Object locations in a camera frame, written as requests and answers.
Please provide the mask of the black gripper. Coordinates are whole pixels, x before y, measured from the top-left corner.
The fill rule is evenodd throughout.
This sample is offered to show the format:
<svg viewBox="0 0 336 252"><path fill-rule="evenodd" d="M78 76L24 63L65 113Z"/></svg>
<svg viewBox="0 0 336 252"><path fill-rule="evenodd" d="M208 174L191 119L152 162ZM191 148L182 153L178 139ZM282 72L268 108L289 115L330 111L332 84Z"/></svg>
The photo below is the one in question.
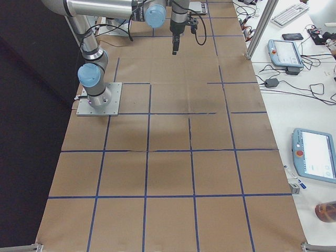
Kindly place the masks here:
<svg viewBox="0 0 336 252"><path fill-rule="evenodd" d="M173 38L172 38L172 44L173 44L172 55L176 55L176 53L179 50L180 35L182 33L184 33L185 26L186 26L186 21L178 23L174 20L170 20L170 31L173 35Z"/></svg>

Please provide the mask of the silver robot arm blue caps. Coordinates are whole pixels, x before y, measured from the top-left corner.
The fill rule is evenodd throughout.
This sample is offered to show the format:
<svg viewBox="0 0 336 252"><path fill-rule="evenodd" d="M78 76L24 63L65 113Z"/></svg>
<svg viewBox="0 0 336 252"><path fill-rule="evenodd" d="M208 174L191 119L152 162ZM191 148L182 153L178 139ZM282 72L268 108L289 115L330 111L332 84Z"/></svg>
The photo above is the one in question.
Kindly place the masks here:
<svg viewBox="0 0 336 252"><path fill-rule="evenodd" d="M43 1L43 4L68 19L86 62L79 68L78 78L92 108L107 105L112 93L103 82L108 54L99 46L89 24L89 16L145 22L151 28L159 28L165 21L166 7L170 6L173 55L179 50L180 35L185 27L190 26L194 34L198 24L191 16L189 1Z"/></svg>

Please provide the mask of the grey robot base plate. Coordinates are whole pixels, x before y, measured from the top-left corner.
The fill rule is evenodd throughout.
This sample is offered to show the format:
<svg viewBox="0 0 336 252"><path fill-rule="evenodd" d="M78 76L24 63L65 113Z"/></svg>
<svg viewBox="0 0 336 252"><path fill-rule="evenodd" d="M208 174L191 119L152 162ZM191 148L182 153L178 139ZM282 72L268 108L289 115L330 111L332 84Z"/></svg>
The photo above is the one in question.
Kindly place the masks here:
<svg viewBox="0 0 336 252"><path fill-rule="evenodd" d="M118 116L122 93L121 82L105 82L106 88L100 96L89 96L83 88L76 115L78 116Z"/></svg>

